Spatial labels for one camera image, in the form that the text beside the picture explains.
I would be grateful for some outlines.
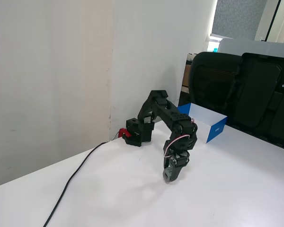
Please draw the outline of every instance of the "black cable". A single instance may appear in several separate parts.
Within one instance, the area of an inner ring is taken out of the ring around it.
[[[59,206],[59,203],[61,202],[61,199],[62,199],[63,195],[65,194],[66,189],[67,189],[68,185],[70,184],[71,180],[74,178],[74,176],[77,174],[77,172],[79,172],[79,170],[80,170],[81,167],[84,165],[84,163],[86,162],[86,160],[88,159],[88,157],[91,155],[91,153],[93,153],[93,151],[94,151],[95,149],[97,149],[98,147],[100,147],[101,145],[103,145],[103,144],[105,144],[105,143],[107,143],[107,142],[101,143],[101,144],[99,144],[98,146],[96,146],[94,149],[92,149],[92,150],[89,152],[89,154],[86,156],[86,158],[83,160],[83,162],[81,163],[81,165],[78,167],[78,169],[71,175],[71,177],[70,177],[69,180],[67,181],[67,183],[66,183],[66,185],[65,185],[65,187],[64,187],[64,189],[63,189],[63,192],[62,192],[62,194],[60,195],[60,197],[59,197],[59,199],[58,199],[58,201],[57,201],[55,207],[53,208],[53,211],[52,211],[51,214],[49,215],[49,217],[48,217],[48,219],[46,220],[46,223],[44,224],[43,227],[46,227],[47,224],[49,223],[49,221],[52,219],[53,214],[55,213],[57,207]]]
[[[273,18],[272,18],[271,23],[270,23],[270,25],[269,25],[269,29],[268,29],[267,34],[266,34],[265,42],[267,42],[267,39],[268,39],[268,37],[269,37],[270,30],[271,30],[271,28],[272,28],[272,26],[273,26],[273,24],[274,24],[275,17],[276,17],[276,13],[278,12],[280,3],[281,3],[281,0],[279,0],[279,1],[278,1],[278,4],[276,5],[275,13],[274,13],[274,15],[273,15]]]
[[[112,140],[114,140],[114,139],[115,139],[115,137],[116,137],[118,134],[119,134],[119,131],[115,134],[115,136],[114,136],[114,138],[113,138]]]

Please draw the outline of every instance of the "white box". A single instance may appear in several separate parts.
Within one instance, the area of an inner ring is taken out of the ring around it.
[[[194,118],[198,126],[197,138],[204,143],[208,143],[213,138],[223,132],[227,116],[215,111],[206,109],[193,103],[179,106],[178,110],[183,114],[188,114]]]

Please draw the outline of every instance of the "white table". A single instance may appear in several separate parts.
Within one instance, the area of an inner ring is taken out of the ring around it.
[[[284,227],[284,149],[225,127],[198,142],[179,178],[162,178],[170,132],[142,147],[101,146],[71,182],[49,227]],[[0,186],[0,227],[41,227],[87,152]]]

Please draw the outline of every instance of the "robotic arm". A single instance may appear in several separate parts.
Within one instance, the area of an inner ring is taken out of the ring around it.
[[[197,141],[197,125],[191,122],[187,114],[180,113],[167,97],[165,90],[151,91],[138,114],[138,119],[127,120],[126,130],[121,133],[127,144],[140,147],[142,142],[151,141],[153,121],[159,116],[171,130],[171,136],[163,147],[163,177],[166,182],[172,182],[189,162],[187,150],[192,149]]]

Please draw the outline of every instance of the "black office chair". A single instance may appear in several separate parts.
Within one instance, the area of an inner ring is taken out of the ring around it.
[[[216,52],[195,56],[189,76],[191,102],[224,113],[240,60],[241,56]]]
[[[229,126],[284,148],[284,58],[202,52],[189,93],[192,103],[228,116]]]

